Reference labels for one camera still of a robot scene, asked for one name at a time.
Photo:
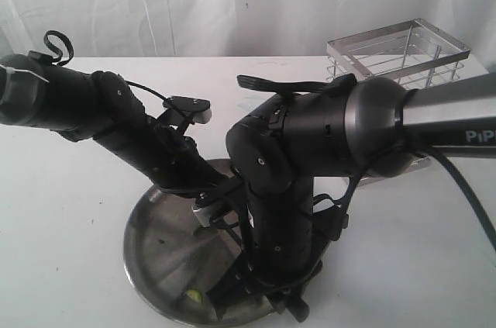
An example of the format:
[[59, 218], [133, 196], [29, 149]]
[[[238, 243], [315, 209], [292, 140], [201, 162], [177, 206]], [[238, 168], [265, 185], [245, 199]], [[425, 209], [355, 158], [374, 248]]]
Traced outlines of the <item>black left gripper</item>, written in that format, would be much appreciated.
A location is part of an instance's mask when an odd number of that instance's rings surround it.
[[159, 150], [148, 178], [163, 192], [183, 198], [194, 198], [223, 183], [227, 176], [220, 173], [198, 152], [189, 137], [162, 134]]

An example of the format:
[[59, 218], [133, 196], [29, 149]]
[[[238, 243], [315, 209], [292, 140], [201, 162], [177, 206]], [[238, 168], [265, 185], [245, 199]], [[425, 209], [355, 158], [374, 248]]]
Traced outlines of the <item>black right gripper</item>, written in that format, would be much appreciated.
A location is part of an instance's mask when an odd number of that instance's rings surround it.
[[268, 300], [270, 306], [277, 312], [288, 311], [294, 319], [303, 323], [310, 314], [310, 307], [303, 299], [303, 294], [309, 282], [322, 270], [322, 262], [318, 261], [310, 272], [298, 281], [282, 285], [269, 285], [255, 277], [246, 277], [239, 272], [229, 269], [207, 291], [217, 320], [222, 320], [227, 310], [241, 302], [252, 302], [259, 298]]

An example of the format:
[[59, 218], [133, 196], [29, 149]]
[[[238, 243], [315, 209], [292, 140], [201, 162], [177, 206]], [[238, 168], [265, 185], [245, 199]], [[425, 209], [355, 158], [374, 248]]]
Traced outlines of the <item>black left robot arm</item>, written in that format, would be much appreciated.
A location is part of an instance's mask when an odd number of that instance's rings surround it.
[[74, 48], [63, 33], [49, 30], [43, 41], [52, 55], [31, 50], [1, 59], [3, 125], [49, 129], [73, 143], [93, 140], [180, 197], [226, 179], [185, 134], [190, 125], [209, 121], [209, 102], [162, 96], [165, 110], [155, 118], [134, 95], [136, 83], [111, 71], [67, 68]]

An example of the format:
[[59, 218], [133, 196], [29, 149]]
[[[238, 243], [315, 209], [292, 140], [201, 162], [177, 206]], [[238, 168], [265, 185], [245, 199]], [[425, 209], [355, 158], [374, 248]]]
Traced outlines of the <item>black and grey right robot arm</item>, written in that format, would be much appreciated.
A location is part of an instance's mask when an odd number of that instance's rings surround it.
[[490, 241], [495, 228], [453, 157], [495, 155], [495, 76], [406, 89], [386, 77], [280, 83], [240, 75], [268, 100], [237, 122], [226, 148], [243, 193], [241, 253], [207, 296], [217, 317], [260, 297], [299, 322], [302, 295], [328, 245], [347, 227], [360, 179], [392, 178], [433, 157], [470, 203]]

